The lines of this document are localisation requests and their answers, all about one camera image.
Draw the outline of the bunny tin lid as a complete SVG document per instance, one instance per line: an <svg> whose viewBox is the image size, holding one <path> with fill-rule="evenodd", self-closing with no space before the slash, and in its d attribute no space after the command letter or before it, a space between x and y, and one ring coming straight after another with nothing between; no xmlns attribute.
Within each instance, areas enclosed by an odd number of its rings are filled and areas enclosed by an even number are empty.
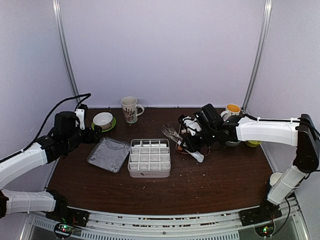
<svg viewBox="0 0 320 240"><path fill-rule="evenodd" d="M87 162L106 171L118 173L130 150L128 142L103 137L87 157Z"/></svg>

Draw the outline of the white handled tongs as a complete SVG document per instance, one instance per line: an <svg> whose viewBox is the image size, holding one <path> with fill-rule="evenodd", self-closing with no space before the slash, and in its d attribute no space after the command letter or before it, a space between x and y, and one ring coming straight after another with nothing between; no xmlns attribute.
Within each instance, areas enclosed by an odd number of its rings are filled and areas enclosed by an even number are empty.
<svg viewBox="0 0 320 240"><path fill-rule="evenodd" d="M161 127L162 133L174 141L176 144L178 144L185 152L187 152L189 155L191 155L193 158L197 160L197 162L202 163L204 161L205 156L202 155L199 151L189 151L187 148L187 144L185 143L185 140L183 139L182 136L178 134L178 132L175 131L175 129L169 125L162 125Z"/></svg>

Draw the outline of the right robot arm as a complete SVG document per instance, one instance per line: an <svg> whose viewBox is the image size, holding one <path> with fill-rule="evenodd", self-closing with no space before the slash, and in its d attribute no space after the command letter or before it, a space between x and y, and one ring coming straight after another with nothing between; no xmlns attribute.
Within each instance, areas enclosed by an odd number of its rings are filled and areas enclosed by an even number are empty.
<svg viewBox="0 0 320 240"><path fill-rule="evenodd" d="M266 119L246 113L219 114L212 104L203 106L193 117L181 115L178 122L188 131L180 146L199 161L198 151L216 142L268 142L296 148L295 159L269 190L266 200L256 210L259 220L268 220L278 206L320 165L320 133L311 117L302 114L290 119Z"/></svg>

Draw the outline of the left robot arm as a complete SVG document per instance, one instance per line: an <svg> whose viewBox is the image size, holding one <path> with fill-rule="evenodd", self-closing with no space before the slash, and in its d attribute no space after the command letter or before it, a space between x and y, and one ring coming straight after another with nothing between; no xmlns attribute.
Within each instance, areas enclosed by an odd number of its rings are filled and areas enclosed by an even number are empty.
<svg viewBox="0 0 320 240"><path fill-rule="evenodd" d="M55 190L41 192L12 191L5 186L25 173L60 158L65 158L81 144L97 144L102 128L86 127L88 108L81 104L74 111L55 115L54 126L47 135L36 139L18 152L0 161L0 216L13 213L46 212L67 222L72 218L67 199Z"/></svg>

